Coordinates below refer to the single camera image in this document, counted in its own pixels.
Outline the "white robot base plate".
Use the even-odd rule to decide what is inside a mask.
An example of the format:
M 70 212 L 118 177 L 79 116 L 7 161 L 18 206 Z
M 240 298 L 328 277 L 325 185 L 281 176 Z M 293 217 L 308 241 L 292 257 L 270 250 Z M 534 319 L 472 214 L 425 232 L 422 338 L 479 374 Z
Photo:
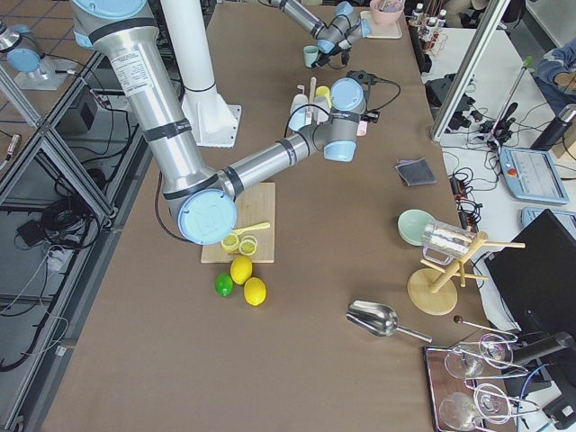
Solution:
M 203 92 L 186 89 L 182 109 L 198 146 L 233 148 L 242 108 L 227 104 L 213 87 Z

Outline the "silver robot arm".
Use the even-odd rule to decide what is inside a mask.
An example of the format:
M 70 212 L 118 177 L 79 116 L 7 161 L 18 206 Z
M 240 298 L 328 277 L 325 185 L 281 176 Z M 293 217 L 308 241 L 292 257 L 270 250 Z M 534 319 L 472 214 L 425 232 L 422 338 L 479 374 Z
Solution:
M 336 55 L 341 56 L 341 68 L 345 68 L 352 46 L 372 33 L 368 21 L 348 1 L 336 6 L 335 16 L 329 23 L 298 1 L 271 0 L 264 1 L 264 4 L 281 10 L 316 40 L 319 54 L 311 63 L 311 68 L 329 65 Z
M 76 42 L 104 54 L 165 178 L 163 195 L 182 235 L 196 244 L 223 240 L 236 225 L 235 200 L 247 188 L 316 152 L 348 162 L 368 116 L 369 80 L 352 71 L 330 89 L 321 124 L 296 126 L 271 147 L 216 170 L 199 147 L 233 131 L 239 117 L 217 91 L 198 2 L 165 1 L 170 40 L 183 80 L 178 96 L 158 52 L 159 30 L 145 1 L 75 1 Z

